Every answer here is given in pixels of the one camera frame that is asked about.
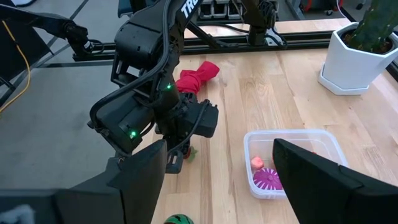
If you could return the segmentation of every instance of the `pink toy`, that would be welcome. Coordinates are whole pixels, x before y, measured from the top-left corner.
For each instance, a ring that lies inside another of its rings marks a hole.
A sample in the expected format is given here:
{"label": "pink toy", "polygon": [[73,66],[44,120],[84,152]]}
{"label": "pink toy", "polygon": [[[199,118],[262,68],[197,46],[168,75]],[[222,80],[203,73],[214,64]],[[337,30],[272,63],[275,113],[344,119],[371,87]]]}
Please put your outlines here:
{"label": "pink toy", "polygon": [[257,170],[253,176],[254,184],[262,190],[282,190],[278,173],[270,168]]}
{"label": "pink toy", "polygon": [[254,156],[253,159],[251,159],[250,164],[251,164],[251,168],[254,170],[259,170],[264,167],[264,162],[258,156]]}

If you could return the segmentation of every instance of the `yellow cable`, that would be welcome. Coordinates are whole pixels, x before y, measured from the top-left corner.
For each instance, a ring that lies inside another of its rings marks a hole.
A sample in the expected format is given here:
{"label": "yellow cable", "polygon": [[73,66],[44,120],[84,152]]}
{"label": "yellow cable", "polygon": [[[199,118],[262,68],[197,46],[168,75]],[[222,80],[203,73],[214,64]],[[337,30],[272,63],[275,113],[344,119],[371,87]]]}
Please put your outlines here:
{"label": "yellow cable", "polygon": [[[15,40],[15,38],[14,38],[12,32],[11,32],[10,29],[8,28],[6,22],[4,22],[4,21],[1,21],[1,22],[4,24],[4,26],[5,26],[5,28],[6,28],[7,32],[8,32],[8,34],[10,35],[11,39],[12,39],[14,42],[16,42],[16,40]],[[22,94],[25,93],[25,91],[28,89],[28,87],[29,87],[29,85],[30,85],[30,66],[29,66],[29,62],[27,61],[27,59],[26,59],[24,53],[22,53],[21,48],[19,48],[19,45],[16,44],[16,46],[17,46],[17,49],[18,49],[19,53],[20,53],[21,56],[24,58],[25,63],[26,63],[26,67],[27,67],[27,84],[26,84],[25,88],[24,88],[20,93],[18,93],[18,95],[16,95],[12,100],[8,101],[8,103],[6,103],[2,108],[0,108],[0,114],[8,107],[11,103],[13,103],[13,102],[14,102],[16,99],[18,99],[20,96],[22,96]]]}

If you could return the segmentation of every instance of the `potted plant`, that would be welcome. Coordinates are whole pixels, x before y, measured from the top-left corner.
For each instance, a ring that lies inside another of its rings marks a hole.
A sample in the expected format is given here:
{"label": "potted plant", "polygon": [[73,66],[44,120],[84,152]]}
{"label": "potted plant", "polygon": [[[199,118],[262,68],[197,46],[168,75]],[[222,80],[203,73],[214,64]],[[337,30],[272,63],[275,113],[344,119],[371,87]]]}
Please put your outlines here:
{"label": "potted plant", "polygon": [[360,95],[398,57],[398,0],[372,0],[363,20],[333,32],[318,81],[336,95]]}

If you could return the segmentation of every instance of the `green ball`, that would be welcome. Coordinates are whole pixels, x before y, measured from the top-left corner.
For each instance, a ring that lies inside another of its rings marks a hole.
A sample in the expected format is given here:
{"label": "green ball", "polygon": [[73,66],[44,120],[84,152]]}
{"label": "green ball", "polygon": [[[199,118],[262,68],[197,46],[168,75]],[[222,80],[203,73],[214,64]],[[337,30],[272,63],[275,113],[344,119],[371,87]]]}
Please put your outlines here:
{"label": "green ball", "polygon": [[166,219],[164,224],[193,224],[193,221],[186,215],[176,214]]}

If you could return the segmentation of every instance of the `cactus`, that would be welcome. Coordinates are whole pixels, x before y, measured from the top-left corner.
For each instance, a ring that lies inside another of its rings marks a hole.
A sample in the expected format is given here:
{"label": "cactus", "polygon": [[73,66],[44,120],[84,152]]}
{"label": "cactus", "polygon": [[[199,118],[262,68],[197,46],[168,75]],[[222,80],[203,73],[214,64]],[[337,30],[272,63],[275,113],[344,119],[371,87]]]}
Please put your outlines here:
{"label": "cactus", "polygon": [[352,49],[385,53],[386,38],[398,26],[398,0],[372,0],[358,28],[345,38]]}

